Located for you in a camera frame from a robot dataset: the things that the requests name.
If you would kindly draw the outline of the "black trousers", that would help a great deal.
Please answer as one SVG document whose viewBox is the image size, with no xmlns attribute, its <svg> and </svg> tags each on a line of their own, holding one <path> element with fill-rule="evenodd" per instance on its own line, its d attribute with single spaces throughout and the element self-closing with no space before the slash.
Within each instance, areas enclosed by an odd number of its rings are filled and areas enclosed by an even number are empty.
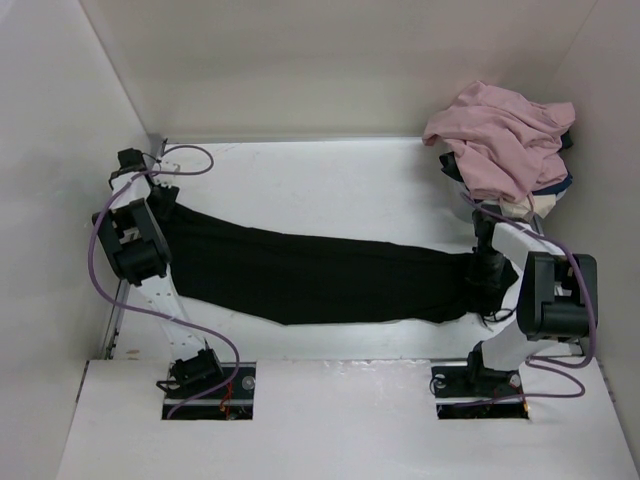
<svg viewBox="0 0 640 480">
<path fill-rule="evenodd" d="M 282 325 L 456 320 L 471 253 L 248 228 L 176 202 L 159 223 L 184 297 Z"/>
</svg>

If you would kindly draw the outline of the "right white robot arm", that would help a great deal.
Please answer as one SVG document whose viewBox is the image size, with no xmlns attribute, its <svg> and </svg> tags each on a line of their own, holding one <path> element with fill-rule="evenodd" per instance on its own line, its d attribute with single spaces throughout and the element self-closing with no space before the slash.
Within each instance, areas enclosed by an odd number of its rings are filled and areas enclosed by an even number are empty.
<svg viewBox="0 0 640 480">
<path fill-rule="evenodd" d="M 491 254 L 522 273 L 515 319 L 494 337 L 479 342 L 467 357 L 464 384 L 489 396 L 507 388 L 522 364 L 554 373 L 587 367 L 595 356 L 598 326 L 598 267 L 589 254 L 575 254 L 523 222 L 479 207 L 473 213 L 477 252 Z M 578 363 L 542 356 L 555 343 L 586 339 Z"/>
</svg>

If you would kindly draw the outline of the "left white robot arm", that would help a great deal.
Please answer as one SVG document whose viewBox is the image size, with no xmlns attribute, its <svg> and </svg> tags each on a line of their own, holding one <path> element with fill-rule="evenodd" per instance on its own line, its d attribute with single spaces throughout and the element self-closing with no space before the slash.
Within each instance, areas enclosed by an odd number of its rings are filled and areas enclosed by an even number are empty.
<svg viewBox="0 0 640 480">
<path fill-rule="evenodd" d="M 89 259 L 101 245 L 114 274 L 146 301 L 134 307 L 116 300 L 121 309 L 149 314 L 160 320 L 172 352 L 166 380 L 156 386 L 170 399 L 214 398 L 226 379 L 217 354 L 203 336 L 205 331 L 189 322 L 171 275 L 172 255 L 150 200 L 156 194 L 175 193 L 158 183 L 158 174 L 179 175 L 178 166 L 165 169 L 160 160 L 129 148 L 117 154 L 119 168 L 110 175 L 111 197 L 92 216 Z"/>
</svg>

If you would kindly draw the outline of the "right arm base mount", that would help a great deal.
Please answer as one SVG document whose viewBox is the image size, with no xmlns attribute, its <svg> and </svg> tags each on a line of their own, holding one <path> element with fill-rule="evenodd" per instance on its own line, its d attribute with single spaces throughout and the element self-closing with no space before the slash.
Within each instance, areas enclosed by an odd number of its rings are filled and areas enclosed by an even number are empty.
<svg viewBox="0 0 640 480">
<path fill-rule="evenodd" d="M 480 351 L 464 362 L 434 363 L 429 389 L 439 420 L 529 419 L 519 371 L 486 368 Z"/>
</svg>

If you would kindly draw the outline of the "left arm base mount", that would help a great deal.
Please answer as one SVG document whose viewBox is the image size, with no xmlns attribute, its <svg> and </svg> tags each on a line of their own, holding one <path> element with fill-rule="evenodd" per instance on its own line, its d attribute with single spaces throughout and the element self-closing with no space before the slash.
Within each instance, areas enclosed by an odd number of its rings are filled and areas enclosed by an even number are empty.
<svg viewBox="0 0 640 480">
<path fill-rule="evenodd" d="M 163 392 L 161 418 L 172 421 L 244 421 L 254 413 L 254 363 L 222 363 L 211 348 L 170 365 L 156 382 Z"/>
</svg>

